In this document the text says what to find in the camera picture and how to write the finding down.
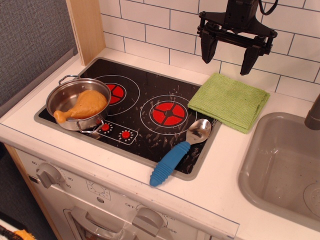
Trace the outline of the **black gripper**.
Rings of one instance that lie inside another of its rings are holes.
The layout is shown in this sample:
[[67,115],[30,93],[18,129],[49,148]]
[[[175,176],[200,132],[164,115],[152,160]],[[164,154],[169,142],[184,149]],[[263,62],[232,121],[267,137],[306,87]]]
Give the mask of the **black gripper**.
[[259,22],[257,10],[268,16],[277,7],[265,11],[261,0],[229,0],[225,12],[202,11],[197,33],[201,37],[202,60],[208,64],[215,55],[219,41],[246,48],[240,70],[248,75],[260,55],[269,54],[277,32]]

